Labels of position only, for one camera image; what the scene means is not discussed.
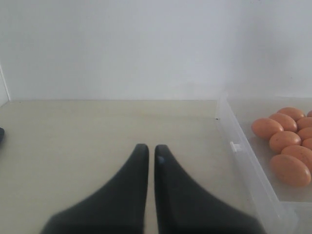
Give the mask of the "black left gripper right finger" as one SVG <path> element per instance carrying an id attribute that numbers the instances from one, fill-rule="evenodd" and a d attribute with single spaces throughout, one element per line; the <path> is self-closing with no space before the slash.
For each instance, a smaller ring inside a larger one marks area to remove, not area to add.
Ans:
<path id="1" fill-rule="evenodd" d="M 257 219 L 202 188 L 167 145 L 155 148 L 154 190 L 160 234 L 263 234 Z"/>

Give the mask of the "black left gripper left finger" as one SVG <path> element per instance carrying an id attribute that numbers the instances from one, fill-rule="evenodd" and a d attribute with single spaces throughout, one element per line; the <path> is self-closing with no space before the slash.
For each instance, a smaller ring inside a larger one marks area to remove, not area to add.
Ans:
<path id="1" fill-rule="evenodd" d="M 149 149 L 137 144 L 120 170 L 98 191 L 53 215 L 43 234 L 142 234 Z"/>

